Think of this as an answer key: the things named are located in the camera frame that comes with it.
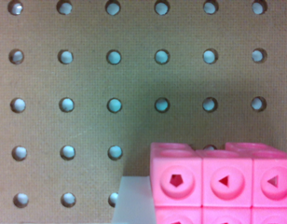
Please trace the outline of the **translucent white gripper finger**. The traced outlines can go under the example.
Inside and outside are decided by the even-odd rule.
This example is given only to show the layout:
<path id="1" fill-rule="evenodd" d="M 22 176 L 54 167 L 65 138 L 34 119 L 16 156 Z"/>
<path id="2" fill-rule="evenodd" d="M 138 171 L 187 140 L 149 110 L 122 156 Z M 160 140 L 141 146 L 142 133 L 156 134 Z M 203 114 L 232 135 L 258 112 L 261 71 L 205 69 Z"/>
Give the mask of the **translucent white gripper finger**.
<path id="1" fill-rule="evenodd" d="M 157 224 L 148 176 L 121 178 L 113 224 Z"/>

